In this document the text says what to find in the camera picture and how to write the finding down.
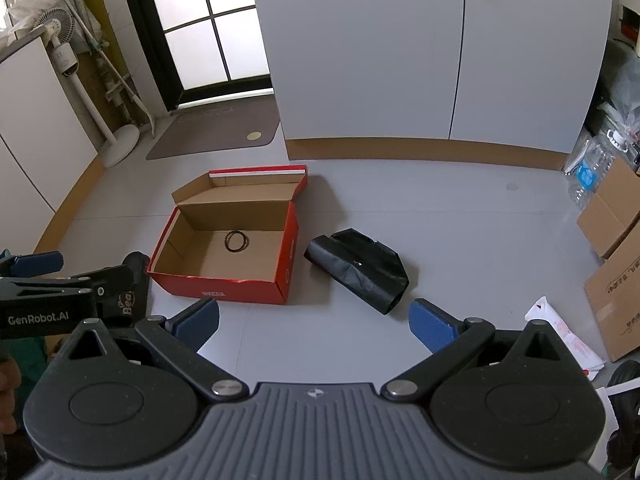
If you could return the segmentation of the person's left hand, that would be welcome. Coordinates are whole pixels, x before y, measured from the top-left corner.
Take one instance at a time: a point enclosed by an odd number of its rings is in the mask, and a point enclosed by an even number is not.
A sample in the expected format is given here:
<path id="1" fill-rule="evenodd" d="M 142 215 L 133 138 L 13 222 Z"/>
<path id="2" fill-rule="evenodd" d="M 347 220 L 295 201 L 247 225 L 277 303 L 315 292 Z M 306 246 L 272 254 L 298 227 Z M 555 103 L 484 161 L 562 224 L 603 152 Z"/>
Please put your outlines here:
<path id="1" fill-rule="evenodd" d="M 21 385 L 20 368 L 12 358 L 6 358 L 0 364 L 0 432 L 14 434 L 17 423 L 14 417 L 15 390 Z"/>

